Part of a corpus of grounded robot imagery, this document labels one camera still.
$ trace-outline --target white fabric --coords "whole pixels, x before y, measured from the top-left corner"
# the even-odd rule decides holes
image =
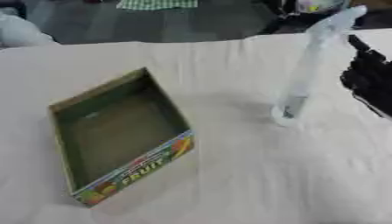
[[[58,45],[52,37],[20,17],[0,11],[0,43],[5,47]]]
[[[392,58],[391,30],[360,31]],[[354,51],[326,52],[298,126],[269,119],[305,36],[0,52],[0,223],[392,222],[392,123],[340,84]],[[66,191],[46,107],[148,67],[197,134],[196,151],[91,209]]]

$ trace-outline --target gray carpet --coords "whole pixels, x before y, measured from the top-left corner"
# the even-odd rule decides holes
[[[26,0],[28,19],[61,44],[199,42],[255,35],[274,17],[247,0],[200,0],[195,9],[133,11],[117,2]]]

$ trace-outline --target white tablecloth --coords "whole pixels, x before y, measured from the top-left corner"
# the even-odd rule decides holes
[[[391,30],[358,34],[392,59]],[[340,85],[354,50],[326,50],[297,126],[269,118],[305,40],[1,51],[0,223],[391,223],[392,123]],[[196,150],[87,209],[67,195],[46,107],[140,67],[184,112]]]

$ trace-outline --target clear plastic bottle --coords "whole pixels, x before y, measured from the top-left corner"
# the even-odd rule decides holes
[[[292,125],[300,115],[309,98],[310,86],[318,73],[320,56],[326,41],[347,34],[355,19],[362,17],[367,11],[366,6],[343,10],[316,23],[306,31],[310,35],[310,42],[290,77],[289,85],[271,111],[278,124]]]

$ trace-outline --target fruit box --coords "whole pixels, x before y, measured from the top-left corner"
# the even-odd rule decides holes
[[[146,69],[49,107],[71,195],[93,206],[193,148]]]

